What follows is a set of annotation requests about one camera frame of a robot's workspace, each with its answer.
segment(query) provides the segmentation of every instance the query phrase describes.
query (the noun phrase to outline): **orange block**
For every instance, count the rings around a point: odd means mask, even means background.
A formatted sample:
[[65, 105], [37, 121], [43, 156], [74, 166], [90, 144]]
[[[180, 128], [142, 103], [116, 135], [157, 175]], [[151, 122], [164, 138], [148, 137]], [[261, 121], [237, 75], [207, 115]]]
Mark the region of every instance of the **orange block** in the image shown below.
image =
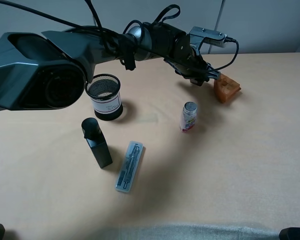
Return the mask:
[[235, 80], [221, 73], [218, 80], [214, 80], [213, 89], [218, 100], [224, 104], [239, 92], [241, 87]]

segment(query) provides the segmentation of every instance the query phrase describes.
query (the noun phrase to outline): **small bottle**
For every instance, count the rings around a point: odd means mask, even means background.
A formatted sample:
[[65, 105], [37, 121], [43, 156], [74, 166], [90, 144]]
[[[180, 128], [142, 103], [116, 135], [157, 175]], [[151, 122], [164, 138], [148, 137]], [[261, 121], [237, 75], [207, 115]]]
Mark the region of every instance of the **small bottle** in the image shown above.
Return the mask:
[[93, 117], [89, 117], [83, 120], [81, 127], [84, 138], [86, 139], [86, 142], [88, 143], [100, 168], [104, 168], [105, 166], [112, 164], [108, 145], [105, 136], [99, 127], [98, 121]]
[[195, 125], [197, 119], [197, 108], [197, 104], [192, 101], [185, 103], [180, 120], [180, 129], [183, 133], [187, 132]]

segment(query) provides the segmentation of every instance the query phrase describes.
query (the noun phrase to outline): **black cable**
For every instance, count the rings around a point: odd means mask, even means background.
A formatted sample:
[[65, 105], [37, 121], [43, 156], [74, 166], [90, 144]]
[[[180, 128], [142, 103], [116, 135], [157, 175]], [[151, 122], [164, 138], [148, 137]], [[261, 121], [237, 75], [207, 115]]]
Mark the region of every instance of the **black cable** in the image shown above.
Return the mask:
[[108, 53], [111, 53], [111, 54], [114, 54], [114, 52], [112, 52], [109, 47], [108, 47], [108, 44], [107, 44], [107, 39], [106, 39], [106, 36], [105, 36], [105, 33], [104, 33], [104, 30], [102, 28], [102, 25], [101, 25], [101, 22], [100, 22], [100, 19], [99, 19], [99, 16], [93, 6], [93, 4], [91, 3], [91, 0], [84, 0], [86, 2], [86, 4], [88, 5], [90, 11], [92, 12], [92, 15], [96, 21], [96, 24], [100, 30], [100, 33], [101, 33], [101, 39], [103, 41], [103, 45], [104, 45], [104, 48], [105, 50], [108, 52]]
[[141, 37], [140, 37], [140, 40], [139, 40], [139, 43], [141, 43], [142, 39], [144, 38], [144, 35], [145, 35], [145, 27], [144, 25], [139, 21], [139, 20], [132, 20], [131, 22], [128, 23], [128, 25], [125, 27], [125, 29], [123, 30], [123, 33], [122, 34], [126, 34], [126, 32], [128, 31], [128, 29], [130, 28], [130, 26], [132, 24], [138, 24], [141, 28]]
[[46, 13], [44, 13], [44, 12], [41, 12], [41, 11], [32, 9], [32, 8], [30, 8], [30, 7], [27, 7], [27, 6], [23, 6], [23, 5], [17, 4], [17, 3], [14, 3], [14, 2], [6, 1], [6, 0], [0, 0], [0, 4], [8, 5], [8, 6], [17, 8], [17, 9], [21, 9], [21, 10], [24, 10], [24, 11], [27, 11], [27, 12], [30, 12], [30, 13], [33, 13], [33, 14], [36, 14], [36, 15], [39, 15], [39, 16], [44, 17], [44, 18], [46, 18], [46, 19], [50, 19], [50, 20], [53, 20], [53, 21], [55, 21], [55, 22], [58, 22], [58, 23], [61, 23], [61, 24], [64, 24], [64, 25], [71, 26], [71, 27], [73, 27], [73, 28], [83, 29], [83, 30], [85, 29], [84, 27], [82, 27], [82, 26], [80, 26], [80, 25], [78, 25], [78, 24], [75, 24], [75, 23], [72, 23], [72, 22], [70, 22], [70, 21], [66, 21], [66, 20], [57, 18], [57, 17], [55, 17], [55, 16], [51, 16], [51, 15], [46, 14]]
[[[58, 17], [55, 17], [55, 16], [52, 16], [52, 15], [49, 15], [49, 14], [46, 14], [44, 12], [41, 12], [41, 11], [38, 11], [38, 10], [35, 10], [33, 8], [30, 8], [30, 7], [27, 7], [27, 6], [23, 6], [23, 5], [20, 5], [20, 4], [17, 4], [17, 3], [14, 3], [14, 2], [10, 2], [10, 1], [6, 1], [6, 0], [0, 0], [0, 4], [3, 4], [3, 5], [7, 5], [7, 6], [11, 6], [13, 8], [17, 8], [17, 9], [21, 9], [21, 10], [24, 10], [26, 12], [29, 12], [29, 13], [32, 13], [32, 14], [36, 14], [36, 15], [39, 15], [41, 17], [44, 17], [46, 19], [50, 19], [52, 21], [55, 21], [55, 22], [58, 22], [58, 23], [61, 23], [61, 24], [64, 24], [64, 25], [68, 25], [70, 27], [73, 27], [73, 32], [80, 32], [81, 33], [85, 33], [85, 34], [92, 34], [92, 35], [96, 35], [96, 36], [102, 36], [102, 33], [103, 31], [101, 32], [99, 30], [98, 27], [95, 27], [95, 26], [92, 26], [92, 27], [87, 27], [87, 26], [81, 26], [81, 25], [78, 25], [78, 24], [75, 24], [73, 22], [70, 22], [70, 21], [66, 21], [66, 20], [63, 20], [63, 19], [60, 19]], [[113, 33], [115, 33], [114, 31], [111, 31], [109, 29], [106, 29], [106, 28], [102, 28], [102, 30], [106, 30], [106, 32], [109, 32], [111, 33], [112, 35], [114, 35]], [[118, 44], [116, 44], [114, 41], [109, 41], [111, 43], [111, 45], [113, 45], [115, 48], [118, 47]], [[108, 46], [106, 44], [106, 41], [104, 41], [104, 46], [105, 48], [107, 49]]]
[[[166, 16], [163, 18], [164, 15], [166, 15], [169, 11], [171, 11], [172, 9], [178, 9], [178, 12], [176, 14], [173, 14], [171, 16]], [[175, 19], [176, 17], [178, 17], [180, 15], [180, 7], [176, 4], [171, 4], [169, 6], [167, 6], [165, 9], [163, 9], [159, 15], [156, 17], [156, 19], [153, 21], [153, 23], [151, 23], [151, 27], [158, 24], [160, 22], [160, 20], [162, 19], [162, 22], [164, 22], [167, 19]]]
[[235, 45], [236, 45], [235, 54], [233, 55], [233, 58], [232, 58], [232, 60], [231, 60], [229, 63], [227, 63], [227, 64], [224, 65], [224, 66], [215, 68], [215, 69], [214, 69], [215, 71], [219, 71], [219, 70], [221, 70], [221, 69], [225, 69], [226, 67], [229, 67], [231, 64], [234, 63], [234, 61], [236, 60], [236, 58], [237, 58], [237, 56], [238, 56], [238, 53], [239, 53], [239, 42], [238, 42], [237, 40], [233, 39], [233, 38], [230, 38], [230, 37], [229, 37], [229, 39], [231, 39], [231, 40], [228, 40], [229, 43], [235, 43]]

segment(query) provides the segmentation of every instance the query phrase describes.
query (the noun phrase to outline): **bottle cap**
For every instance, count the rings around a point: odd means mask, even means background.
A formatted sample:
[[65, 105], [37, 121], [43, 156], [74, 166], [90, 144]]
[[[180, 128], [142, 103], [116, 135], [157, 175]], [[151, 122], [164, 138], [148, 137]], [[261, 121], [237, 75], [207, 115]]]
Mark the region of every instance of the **bottle cap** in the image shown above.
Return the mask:
[[188, 101], [185, 103], [184, 107], [183, 107], [183, 111], [186, 114], [195, 114], [197, 112], [197, 104], [193, 101]]

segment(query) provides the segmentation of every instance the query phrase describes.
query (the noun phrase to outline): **pen case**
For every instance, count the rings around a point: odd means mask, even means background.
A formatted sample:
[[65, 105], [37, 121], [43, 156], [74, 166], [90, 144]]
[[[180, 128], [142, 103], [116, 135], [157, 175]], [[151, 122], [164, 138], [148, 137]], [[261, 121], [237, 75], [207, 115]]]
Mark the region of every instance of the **pen case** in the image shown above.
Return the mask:
[[137, 141], [131, 141], [125, 153], [125, 158], [119, 172], [115, 189], [120, 192], [128, 193], [135, 178], [139, 159], [144, 145]]

